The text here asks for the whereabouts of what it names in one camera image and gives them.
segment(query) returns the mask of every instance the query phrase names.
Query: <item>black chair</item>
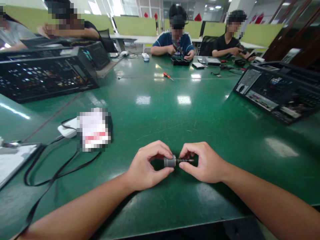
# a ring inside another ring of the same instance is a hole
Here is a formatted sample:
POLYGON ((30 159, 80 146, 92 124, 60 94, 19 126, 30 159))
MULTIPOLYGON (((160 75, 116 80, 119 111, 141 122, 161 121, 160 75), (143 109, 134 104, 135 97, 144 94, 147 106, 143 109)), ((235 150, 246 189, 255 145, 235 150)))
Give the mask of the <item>black chair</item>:
POLYGON ((100 31, 100 34, 103 35, 103 37, 101 36, 101 43, 106 51, 109 53, 118 52, 114 46, 113 40, 110 38, 109 28, 107 30, 100 31))
POLYGON ((213 42, 217 37, 204 36, 201 42, 199 56, 212 56, 213 42))

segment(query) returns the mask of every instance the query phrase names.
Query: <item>student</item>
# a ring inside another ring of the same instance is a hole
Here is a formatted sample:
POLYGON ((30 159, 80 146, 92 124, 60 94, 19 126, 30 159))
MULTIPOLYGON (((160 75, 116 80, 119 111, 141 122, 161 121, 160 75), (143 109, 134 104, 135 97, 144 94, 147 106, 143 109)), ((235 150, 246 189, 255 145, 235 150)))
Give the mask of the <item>student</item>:
MULTIPOLYGON (((225 183, 275 237, 320 239, 320 213, 310 205, 224 161, 205 142, 185 143, 180 158, 194 154, 199 156, 197 167, 187 162, 179 167, 202 182, 225 183)), ((150 164, 163 156, 172 158, 172 152, 161 141, 140 148, 127 172, 44 216, 19 239, 89 239, 127 196, 157 185, 173 172, 169 167, 155 171, 150 164)))
POLYGON ((36 35, 6 14, 3 7, 0 6, 0 38, 4 43, 11 46, 2 51, 19 51, 27 49, 21 40, 36 38, 36 35))
MULTIPOLYGON (((213 57, 222 57, 227 54, 237 56, 239 54, 244 59, 247 59, 250 56, 249 52, 247 54, 242 53, 242 49, 237 47, 239 40, 233 37, 246 18, 247 15, 242 10, 231 12, 229 17, 227 17, 226 33, 218 37, 213 43, 213 57)), ((248 61, 251 62, 254 59, 255 57, 251 57, 248 61)))
POLYGON ((59 25, 45 23, 43 26, 38 27, 39 34, 49 39, 54 39, 55 37, 86 38, 99 40, 103 43, 96 27, 91 22, 80 19, 76 9, 73 9, 70 3, 46 2, 46 4, 49 12, 52 12, 56 19, 59 20, 59 25))
POLYGON ((187 13, 183 7, 176 6, 175 4, 170 7, 170 30, 163 32, 152 45, 152 55, 180 55, 180 52, 177 52, 173 47, 172 42, 176 41, 183 51, 184 59, 188 61, 193 59, 195 52, 191 37, 187 32, 184 32, 187 17, 187 13))

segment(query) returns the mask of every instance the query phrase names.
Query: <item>hand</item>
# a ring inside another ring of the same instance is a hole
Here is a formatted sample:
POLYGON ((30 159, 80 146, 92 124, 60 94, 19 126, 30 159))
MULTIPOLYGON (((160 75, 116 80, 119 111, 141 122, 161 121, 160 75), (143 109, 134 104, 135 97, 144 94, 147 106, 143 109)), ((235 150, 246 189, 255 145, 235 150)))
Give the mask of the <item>hand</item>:
POLYGON ((38 27, 38 33, 46 38, 52 39, 53 36, 49 34, 48 23, 45 23, 43 26, 38 27))
POLYGON ((188 61, 191 61, 192 59, 193 59, 193 57, 194 57, 194 51, 193 50, 191 50, 189 53, 188 53, 188 55, 187 56, 184 56, 184 59, 185 60, 188 60, 188 61))
POLYGON ((150 161, 163 159, 163 156, 172 159, 170 148, 160 140, 150 143, 138 150, 129 170, 124 173, 127 186, 132 191, 142 191, 151 188, 165 179, 174 168, 165 167, 155 171, 150 161))
POLYGON ((256 57, 257 57, 257 56, 253 56, 253 57, 249 58, 249 62, 251 62, 251 61, 255 60, 255 59, 256 59, 256 57))
POLYGON ((230 48, 229 53, 231 53, 233 56, 237 56, 240 52, 242 52, 241 48, 230 48))
POLYGON ((181 162, 179 167, 196 179, 206 183, 221 182, 227 168, 227 162, 206 143, 185 143, 180 153, 180 158, 188 157, 191 154, 199 156, 198 167, 190 163, 181 162))
POLYGON ((173 44, 172 44, 172 45, 167 46, 167 52, 170 55, 174 55, 177 51, 174 49, 173 44))

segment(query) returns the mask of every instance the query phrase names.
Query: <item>blue shirt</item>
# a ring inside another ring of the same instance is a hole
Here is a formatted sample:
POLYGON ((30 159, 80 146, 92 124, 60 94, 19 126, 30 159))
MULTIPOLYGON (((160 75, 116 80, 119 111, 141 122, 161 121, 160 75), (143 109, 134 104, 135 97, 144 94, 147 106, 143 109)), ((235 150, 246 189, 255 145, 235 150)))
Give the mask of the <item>blue shirt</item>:
MULTIPOLYGON (((185 32, 182 35, 181 40, 178 43, 179 43, 179 46, 181 47, 184 55, 188 55, 188 53, 191 50, 194 50, 192 42, 191 42, 191 37, 190 37, 189 33, 187 33, 187 32, 185 32)), ((161 33, 160 36, 158 37, 158 39, 155 41, 155 43, 152 46, 164 47, 164 46, 169 46, 169 45, 172 45, 172 34, 168 30, 168 31, 161 33)))

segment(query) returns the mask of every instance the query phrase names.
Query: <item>orange screwdriver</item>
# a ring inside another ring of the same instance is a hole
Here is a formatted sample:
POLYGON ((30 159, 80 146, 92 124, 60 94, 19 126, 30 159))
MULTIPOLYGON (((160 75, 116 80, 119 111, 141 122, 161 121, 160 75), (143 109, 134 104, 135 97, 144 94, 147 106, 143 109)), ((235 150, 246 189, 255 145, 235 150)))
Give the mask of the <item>orange screwdriver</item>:
POLYGON ((164 75, 165 77, 167 77, 167 78, 170 78, 172 81, 174 81, 168 74, 163 73, 163 75, 164 75))

